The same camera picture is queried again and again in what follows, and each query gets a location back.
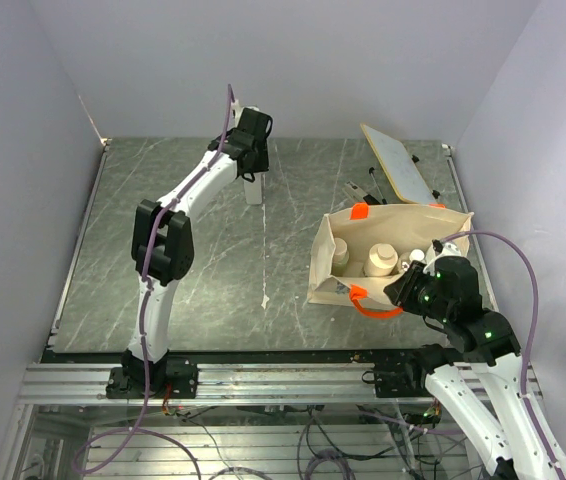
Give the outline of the white bottle grey cap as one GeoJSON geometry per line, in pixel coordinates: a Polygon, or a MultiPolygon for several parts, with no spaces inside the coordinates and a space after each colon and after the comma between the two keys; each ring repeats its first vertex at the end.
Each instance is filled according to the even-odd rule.
{"type": "Polygon", "coordinates": [[[255,173],[254,180],[243,181],[245,200],[248,205],[263,203],[263,173],[255,173]]]}

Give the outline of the beige canvas tote bag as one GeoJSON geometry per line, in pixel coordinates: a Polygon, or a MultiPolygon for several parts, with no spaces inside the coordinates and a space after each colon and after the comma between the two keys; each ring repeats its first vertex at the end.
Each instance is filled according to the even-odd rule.
{"type": "Polygon", "coordinates": [[[357,203],[323,216],[311,248],[307,300],[312,304],[353,307],[364,316],[389,319],[402,309],[384,294],[386,285],[397,281],[397,265],[386,277],[367,277],[363,272],[370,248],[391,244],[398,256],[412,249],[424,252],[433,240],[467,232],[472,213],[446,209],[442,205],[357,203]],[[334,238],[345,240],[349,262],[343,276],[333,276],[334,238]]]}

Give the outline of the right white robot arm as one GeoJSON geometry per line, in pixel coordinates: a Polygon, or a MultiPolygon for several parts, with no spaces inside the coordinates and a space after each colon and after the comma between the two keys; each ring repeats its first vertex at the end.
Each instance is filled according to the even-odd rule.
{"type": "Polygon", "coordinates": [[[483,305],[478,273],[463,256],[413,262],[384,289],[391,303],[438,322],[450,345],[413,351],[403,373],[430,393],[471,442],[492,479],[566,479],[566,454],[528,391],[509,321],[483,305]]]}

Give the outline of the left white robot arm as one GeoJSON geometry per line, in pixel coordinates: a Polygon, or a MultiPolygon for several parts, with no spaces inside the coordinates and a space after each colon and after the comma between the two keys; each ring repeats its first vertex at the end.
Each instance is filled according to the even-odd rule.
{"type": "Polygon", "coordinates": [[[235,126],[212,140],[201,161],[169,193],[136,208],[131,256],[139,274],[137,326],[111,371],[110,398],[155,397],[181,383],[194,396],[197,370],[169,355],[168,325],[177,286],[195,256],[192,222],[226,186],[253,184],[269,170],[272,117],[256,107],[233,107],[235,126]]]}

